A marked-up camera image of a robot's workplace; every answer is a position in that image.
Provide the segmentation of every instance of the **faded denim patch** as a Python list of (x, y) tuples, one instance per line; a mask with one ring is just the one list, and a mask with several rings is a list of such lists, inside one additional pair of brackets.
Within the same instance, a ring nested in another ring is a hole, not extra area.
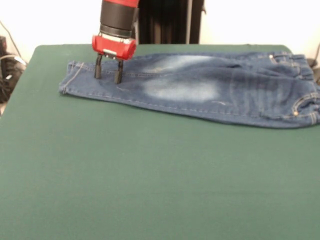
[(72, 61), (62, 95), (115, 102), (224, 124), (301, 128), (320, 122), (320, 87), (304, 55), (287, 52), (158, 53), (126, 61)]

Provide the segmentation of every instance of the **white wall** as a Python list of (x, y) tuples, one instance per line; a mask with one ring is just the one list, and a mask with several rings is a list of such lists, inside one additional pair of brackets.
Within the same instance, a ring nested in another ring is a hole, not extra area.
[(205, 0), (205, 8), (201, 44), (280, 44), (295, 54), (315, 57), (320, 42), (318, 0)]
[[(316, 53), (319, 1), (206, 0), (205, 6), (201, 44), (283, 44), (307, 57)], [(0, 18), (29, 61), (38, 45), (90, 44), (100, 7), (101, 0), (1, 0)]]

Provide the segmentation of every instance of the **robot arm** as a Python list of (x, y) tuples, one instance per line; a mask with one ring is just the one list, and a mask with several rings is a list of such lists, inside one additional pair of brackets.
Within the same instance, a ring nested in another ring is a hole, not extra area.
[(131, 59), (136, 51), (136, 40), (131, 36), (138, 4), (139, 0), (102, 0), (100, 31), (92, 38), (92, 48), (97, 52), (96, 79), (101, 78), (101, 61), (106, 56), (118, 61), (114, 82), (121, 82), (123, 62)]

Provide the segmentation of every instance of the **green table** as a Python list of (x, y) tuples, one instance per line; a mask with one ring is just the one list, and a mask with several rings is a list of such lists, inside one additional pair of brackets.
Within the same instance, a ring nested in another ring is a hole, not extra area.
[[(141, 45), (137, 55), (284, 46)], [(225, 125), (58, 94), (40, 46), (0, 119), (0, 240), (319, 240), (320, 126)]]

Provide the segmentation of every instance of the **jeans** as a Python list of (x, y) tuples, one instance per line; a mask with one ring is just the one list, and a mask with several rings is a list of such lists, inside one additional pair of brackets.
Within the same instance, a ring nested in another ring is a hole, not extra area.
[(320, 122), (320, 86), (304, 55), (191, 52), (136, 56), (114, 83), (116, 61), (72, 61), (62, 95), (131, 105), (224, 124), (301, 128)]

